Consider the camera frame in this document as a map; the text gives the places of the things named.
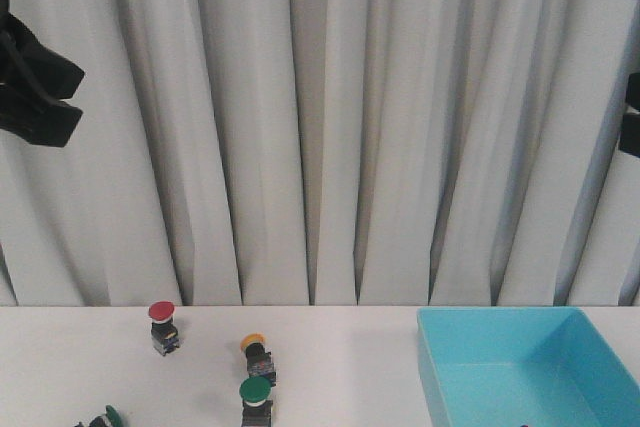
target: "light blue bin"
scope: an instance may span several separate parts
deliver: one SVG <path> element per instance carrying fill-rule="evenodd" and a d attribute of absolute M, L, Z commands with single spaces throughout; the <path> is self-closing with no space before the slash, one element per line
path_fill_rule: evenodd
<path fill-rule="evenodd" d="M 577 308 L 426 307 L 418 325 L 434 427 L 640 427 L 638 383 Z"/>

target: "green button cap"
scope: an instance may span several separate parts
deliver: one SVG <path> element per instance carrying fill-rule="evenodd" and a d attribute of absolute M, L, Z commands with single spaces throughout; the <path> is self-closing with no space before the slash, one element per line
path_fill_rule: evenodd
<path fill-rule="evenodd" d="M 267 400 L 271 392 L 271 383 L 264 377 L 249 377 L 240 386 L 240 397 L 246 402 Z"/>
<path fill-rule="evenodd" d="M 107 405 L 106 409 L 107 409 L 107 419 L 109 419 L 109 422 L 111 422 L 111 425 L 113 425 L 113 427 L 124 427 L 124 424 L 122 423 L 122 419 L 120 418 L 120 415 L 118 415 L 118 412 L 116 412 L 116 409 L 114 409 L 110 405 Z"/>

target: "table surface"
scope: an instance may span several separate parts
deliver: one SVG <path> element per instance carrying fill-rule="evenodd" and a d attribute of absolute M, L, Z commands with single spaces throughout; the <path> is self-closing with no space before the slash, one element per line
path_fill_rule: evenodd
<path fill-rule="evenodd" d="M 0 426 L 85 425 L 113 405 L 127 427 L 239 426 L 239 341 L 273 353 L 274 427 L 431 426 L 417 307 L 178 307 L 182 347 L 151 342 L 143 307 L 0 308 Z M 640 307 L 585 313 L 640 379 Z"/>

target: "red button cap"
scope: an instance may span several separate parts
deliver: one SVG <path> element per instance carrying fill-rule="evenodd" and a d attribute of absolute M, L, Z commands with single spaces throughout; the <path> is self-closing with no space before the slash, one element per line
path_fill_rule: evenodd
<path fill-rule="evenodd" d="M 149 307 L 149 317 L 151 317 L 156 322 L 162 322 L 165 320 L 169 320 L 173 315 L 174 310 L 175 306 L 173 305 L 173 302 L 162 300 Z"/>

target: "white curtain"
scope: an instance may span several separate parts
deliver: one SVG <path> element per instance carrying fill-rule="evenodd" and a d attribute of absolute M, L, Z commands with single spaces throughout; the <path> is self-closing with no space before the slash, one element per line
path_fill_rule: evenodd
<path fill-rule="evenodd" d="M 86 76 L 0 132 L 0 304 L 638 303 L 638 5 L 11 0 Z"/>

